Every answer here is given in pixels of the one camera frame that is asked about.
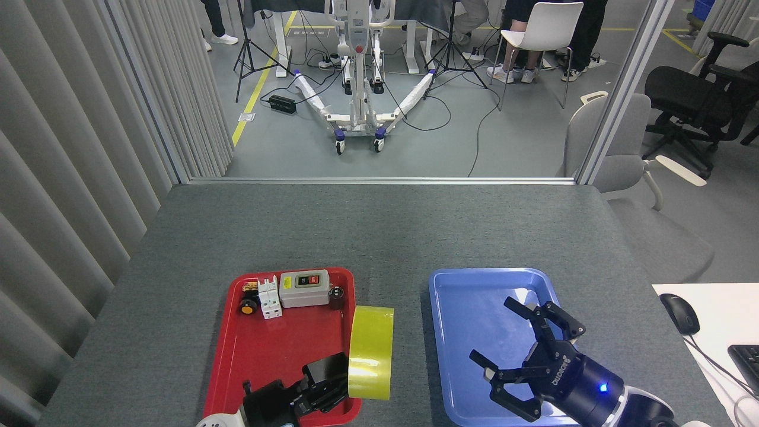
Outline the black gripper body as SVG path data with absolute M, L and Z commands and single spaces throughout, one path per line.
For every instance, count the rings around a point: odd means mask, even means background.
M 555 344 L 535 343 L 528 352 L 524 366 L 544 371 L 528 379 L 531 391 L 582 426 L 603 426 L 623 395 L 623 379 L 571 343 Z
M 243 389 L 242 416 L 246 426 L 299 426 L 300 418 L 309 414 L 304 400 L 306 380 L 290 387 L 274 380 L 255 391 L 246 380 Z

